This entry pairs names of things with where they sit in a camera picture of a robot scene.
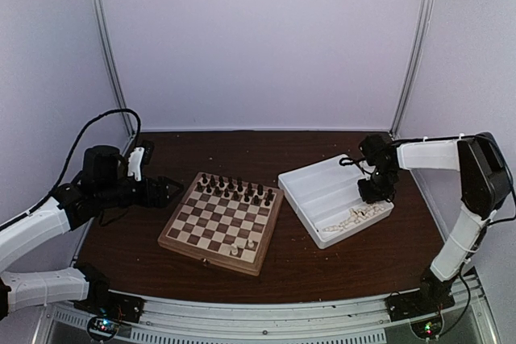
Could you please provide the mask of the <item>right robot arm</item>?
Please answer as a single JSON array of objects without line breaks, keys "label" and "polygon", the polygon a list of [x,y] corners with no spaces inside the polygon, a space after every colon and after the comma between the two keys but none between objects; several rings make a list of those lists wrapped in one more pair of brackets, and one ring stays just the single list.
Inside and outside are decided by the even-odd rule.
[{"label": "right robot arm", "polygon": [[513,178],[489,132],[447,138],[387,141],[369,135],[359,145],[362,160],[373,170],[358,182],[362,200],[368,204],[392,201],[400,170],[454,170],[460,174],[460,213],[442,250],[421,277],[414,307],[431,312],[449,292],[461,268],[478,250],[494,215],[508,196]]}]

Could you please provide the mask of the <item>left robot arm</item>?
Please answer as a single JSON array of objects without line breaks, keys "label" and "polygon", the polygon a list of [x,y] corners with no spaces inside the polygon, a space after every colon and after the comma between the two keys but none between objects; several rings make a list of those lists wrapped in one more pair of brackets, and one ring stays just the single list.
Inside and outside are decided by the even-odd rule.
[{"label": "left robot arm", "polygon": [[99,145],[85,150],[82,170],[68,184],[52,189],[48,198],[1,225],[1,316],[16,310],[73,300],[91,313],[108,315],[118,306],[110,281],[90,264],[60,271],[9,272],[26,253],[56,236],[78,229],[108,209],[165,208],[184,189],[166,176],[144,176],[154,149],[151,142],[124,159],[117,147]]}]

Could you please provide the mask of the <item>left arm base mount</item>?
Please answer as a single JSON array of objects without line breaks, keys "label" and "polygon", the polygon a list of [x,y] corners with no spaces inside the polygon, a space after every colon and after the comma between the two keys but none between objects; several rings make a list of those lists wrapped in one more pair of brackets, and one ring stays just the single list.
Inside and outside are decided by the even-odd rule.
[{"label": "left arm base mount", "polygon": [[89,263],[77,263],[73,267],[84,275],[89,285],[87,297],[73,302],[76,309],[114,321],[139,322],[143,298],[111,291],[110,280]]}]

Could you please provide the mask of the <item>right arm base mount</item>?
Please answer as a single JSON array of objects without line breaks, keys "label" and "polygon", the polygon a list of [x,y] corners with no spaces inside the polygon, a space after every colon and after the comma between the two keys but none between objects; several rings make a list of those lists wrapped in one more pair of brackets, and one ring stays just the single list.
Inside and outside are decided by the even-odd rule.
[{"label": "right arm base mount", "polygon": [[453,281],[441,281],[427,268],[420,277],[419,288],[405,293],[391,294],[385,298],[385,305],[391,321],[400,321],[437,313],[455,305],[451,294]]}]

